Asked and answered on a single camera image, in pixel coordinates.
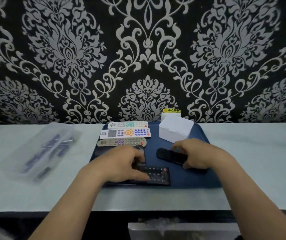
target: right hand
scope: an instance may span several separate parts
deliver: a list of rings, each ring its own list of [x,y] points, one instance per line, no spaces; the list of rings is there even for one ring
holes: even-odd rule
[[[176,141],[172,145],[172,150],[179,148],[181,153],[186,154],[187,161],[183,164],[184,169],[199,168],[207,169],[214,166],[217,158],[227,152],[223,149],[201,141],[196,138]]]

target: damask wallpaper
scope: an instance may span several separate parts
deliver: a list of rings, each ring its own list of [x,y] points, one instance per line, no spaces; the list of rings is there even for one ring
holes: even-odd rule
[[[286,122],[286,0],[0,0],[0,123]]]

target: plastic box lid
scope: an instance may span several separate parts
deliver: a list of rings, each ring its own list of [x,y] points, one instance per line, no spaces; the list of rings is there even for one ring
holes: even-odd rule
[[[160,128],[167,129],[174,133],[179,133],[182,136],[188,136],[194,122],[192,120],[177,117],[175,115],[168,115],[161,123]]]

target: white countertop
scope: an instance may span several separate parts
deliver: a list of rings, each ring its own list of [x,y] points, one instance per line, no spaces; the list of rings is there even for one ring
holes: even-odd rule
[[[210,143],[231,153],[281,209],[286,209],[286,123],[200,124]],[[0,125],[0,162],[44,125]],[[88,163],[103,125],[76,125],[78,142],[39,185],[0,171],[0,212],[50,211]],[[93,210],[230,210],[222,189],[102,189]]]

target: beige remote control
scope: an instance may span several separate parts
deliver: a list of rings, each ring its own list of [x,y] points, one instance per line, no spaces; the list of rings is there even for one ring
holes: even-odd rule
[[[119,145],[139,145],[146,146],[146,139],[144,137],[134,137],[134,138],[119,138],[119,139],[104,139],[97,142],[97,146],[101,147],[110,147],[110,146],[119,146]]]

